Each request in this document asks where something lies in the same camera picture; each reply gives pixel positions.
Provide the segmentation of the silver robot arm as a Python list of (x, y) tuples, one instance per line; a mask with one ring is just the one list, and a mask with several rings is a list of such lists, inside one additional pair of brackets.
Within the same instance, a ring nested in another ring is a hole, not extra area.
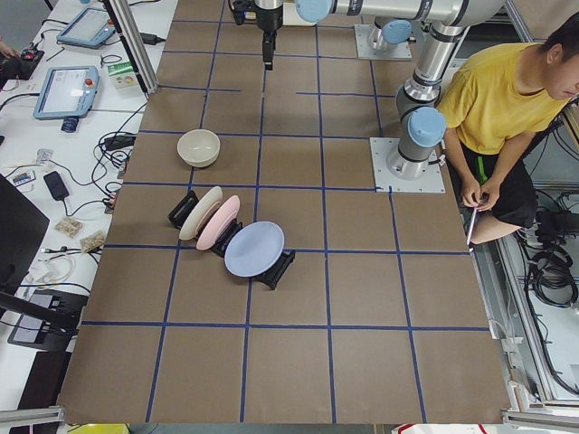
[[(274, 15), (257, 17), (257, 25), (263, 31), (263, 63), (268, 71), (273, 69), (277, 30), (281, 28), (279, 19), (275, 20)], [(359, 59), (403, 61), (411, 57), (408, 42), (413, 28), (409, 21), (378, 17), (372, 24), (356, 24), (354, 32)]]
[(492, 17), (500, 1), (294, 1), (292, 9), (307, 24), (330, 14), (372, 15), (372, 24), (355, 27), (357, 55), (361, 59), (401, 61), (411, 56), (414, 37), (420, 56), (396, 94), (403, 128), (398, 145), (386, 158), (389, 171), (404, 180), (421, 177), (432, 150), (446, 129), (443, 115), (434, 107), (445, 71), (468, 29)]

